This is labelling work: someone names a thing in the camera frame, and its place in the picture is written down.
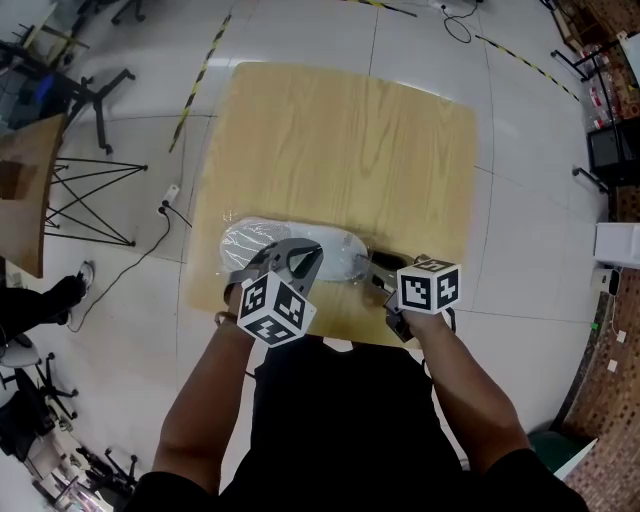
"metal rack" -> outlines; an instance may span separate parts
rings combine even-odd
[[[117,169],[109,169],[108,171],[99,171],[99,172],[93,172],[93,173],[89,173],[89,174],[83,174],[82,176],[71,176],[69,178],[61,178],[58,173],[64,169],[68,169],[69,168],[69,164],[68,163],[60,163],[60,162],[84,162],[84,163],[93,163],[93,164],[100,164],[100,165],[116,165],[119,166],[119,168]],[[60,225],[56,224],[53,219],[56,216],[60,216],[63,217],[67,220],[70,220],[72,222],[75,222],[81,226],[84,226],[87,229],[90,229],[92,231],[95,231],[96,233],[101,234],[104,237],[107,237],[107,240],[104,239],[98,239],[98,238],[87,238],[87,237],[80,237],[80,236],[73,236],[73,235],[63,235],[61,233],[54,233],[52,231],[45,231],[44,234],[45,235],[49,235],[49,236],[57,236],[60,238],[71,238],[74,240],[85,240],[87,242],[101,242],[104,244],[111,244],[111,245],[124,245],[125,247],[135,247],[136,243],[133,240],[128,240],[125,236],[123,236],[122,234],[120,234],[113,226],[111,226],[107,221],[105,221],[102,217],[100,217],[100,215],[98,215],[94,210],[92,210],[86,203],[85,203],[85,199],[93,194],[95,194],[96,192],[103,190],[105,188],[107,188],[110,185],[113,185],[114,183],[117,183],[121,180],[124,180],[125,178],[128,178],[129,176],[133,176],[134,174],[139,173],[140,171],[146,171],[148,169],[148,166],[146,165],[137,165],[137,164],[126,164],[123,162],[108,162],[105,160],[90,160],[90,159],[86,159],[86,158],[57,158],[56,159],[56,163],[53,167],[53,176],[54,176],[54,180],[51,182],[52,185],[62,185],[73,197],[73,201],[71,201],[70,203],[64,205],[62,208],[60,209],[55,209],[52,208],[51,206],[47,205],[47,210],[49,210],[50,213],[49,215],[47,215],[45,217],[45,227],[48,228],[53,228],[53,229],[59,229]],[[123,173],[126,172],[127,174],[121,175],[111,181],[109,181],[108,183],[105,183],[103,185],[100,185],[99,187],[91,190],[90,192],[87,192],[85,194],[83,194],[82,196],[79,196],[78,194],[76,194],[71,187],[67,184],[70,181],[74,181],[74,180],[79,180],[79,179],[83,179],[83,178],[90,178],[90,177],[94,177],[94,176],[103,176],[103,175],[108,175],[108,174],[115,174],[115,173]],[[81,204],[82,206],[84,206],[84,208],[91,213],[103,226],[105,226],[109,231],[111,231],[111,233],[104,231],[102,229],[96,228],[94,226],[91,226],[85,222],[82,222],[78,219],[75,219],[73,217],[71,217],[70,215],[67,215],[66,213],[64,213],[65,210],[67,210],[68,208],[70,208],[71,206],[73,206],[74,204]]]
[[[629,37],[635,35],[635,32],[632,32],[629,34]],[[605,97],[605,101],[607,104],[607,112],[609,114],[609,119],[611,119],[611,128],[613,130],[613,135],[615,137],[615,142],[616,142],[616,154],[618,157],[618,162],[624,162],[625,161],[625,156],[624,156],[624,149],[622,147],[622,137],[620,135],[620,130],[618,129],[618,123],[615,122],[615,117],[614,117],[614,113],[613,113],[613,107],[611,106],[611,98],[609,98],[609,95],[607,94],[607,88],[605,87],[604,84],[604,80],[602,78],[602,73],[600,71],[600,66],[598,65],[598,62],[596,61],[596,57],[598,55],[600,55],[603,52],[606,52],[607,50],[610,50],[611,48],[614,48],[615,46],[619,46],[620,45],[620,41],[618,39],[616,39],[613,42],[607,43],[605,45],[603,45],[601,48],[599,48],[598,50],[596,50],[595,52],[590,53],[589,55],[583,57],[582,59],[577,60],[576,62],[571,62],[571,60],[569,60],[562,52],[560,52],[559,50],[554,50],[551,52],[551,57],[555,58],[560,58],[561,60],[563,60],[565,63],[569,64],[569,66],[571,66],[571,68],[573,68],[573,70],[578,73],[578,75],[580,76],[580,81],[581,82],[586,82],[588,80],[590,80],[591,78],[593,78],[593,76],[597,75],[598,76],[598,80],[600,82],[600,86],[602,87],[602,91]],[[585,63],[591,61],[593,63],[593,71],[589,72],[589,73],[585,73],[584,71],[582,71],[582,69],[580,69],[581,66],[583,66]],[[607,184],[602,181],[601,179],[599,179],[598,177],[594,176],[590,171],[586,171],[583,168],[579,167],[576,169],[573,169],[572,174],[574,176],[578,176],[579,174],[585,176],[591,183],[593,183],[595,186],[598,187],[598,190],[603,193],[603,194],[608,194],[610,192],[609,187],[607,186]]]

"sneaker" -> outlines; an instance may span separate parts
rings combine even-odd
[[[93,283],[93,277],[95,275],[95,270],[93,268],[93,261],[85,261],[78,271],[78,277],[82,279],[84,283],[84,295],[82,298],[84,299],[89,293],[89,288],[91,288],[91,284]]]

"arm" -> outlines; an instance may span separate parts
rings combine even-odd
[[[229,307],[234,313],[240,294],[236,286]],[[222,458],[238,418],[253,342],[228,320],[216,329],[164,420],[153,471],[183,476],[218,494]]]
[[[529,448],[513,404],[442,315],[403,315],[420,342],[442,411],[472,469],[484,474],[504,455]]]

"green object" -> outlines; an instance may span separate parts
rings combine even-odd
[[[536,432],[529,434],[529,442],[542,463],[555,473],[582,450],[588,442],[575,441],[558,432]]]

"black shirt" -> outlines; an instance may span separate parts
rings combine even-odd
[[[144,475],[127,512],[310,508],[587,510],[531,450],[482,477],[462,471],[440,429],[431,380],[402,349],[338,353],[305,339],[256,370],[251,449],[218,497],[169,473]]]

